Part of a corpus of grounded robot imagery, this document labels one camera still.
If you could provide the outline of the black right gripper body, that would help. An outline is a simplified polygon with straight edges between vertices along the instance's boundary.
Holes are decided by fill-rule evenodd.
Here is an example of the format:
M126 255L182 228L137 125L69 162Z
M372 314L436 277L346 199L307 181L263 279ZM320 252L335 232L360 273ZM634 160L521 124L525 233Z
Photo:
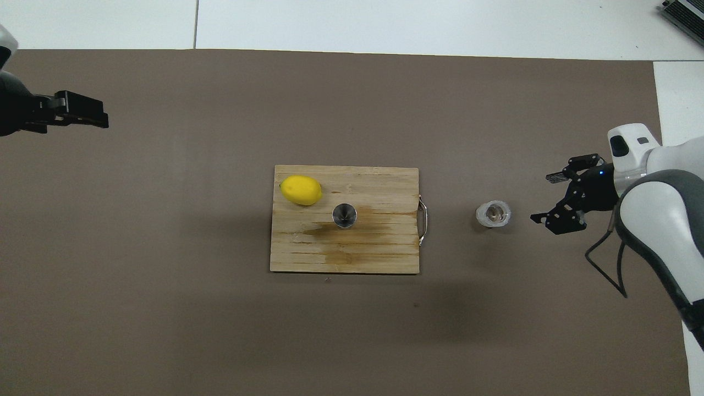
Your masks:
M571 187L576 195L575 209L583 213L611 211L618 202L612 164L603 164L585 170L571 182Z

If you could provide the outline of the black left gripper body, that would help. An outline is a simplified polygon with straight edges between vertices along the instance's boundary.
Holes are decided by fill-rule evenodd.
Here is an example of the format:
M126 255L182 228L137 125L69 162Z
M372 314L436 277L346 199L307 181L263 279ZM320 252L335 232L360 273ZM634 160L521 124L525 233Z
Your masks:
M7 72L1 72L1 136L7 137L20 130L40 133L40 128L29 126L34 112L40 107L40 99L27 87Z

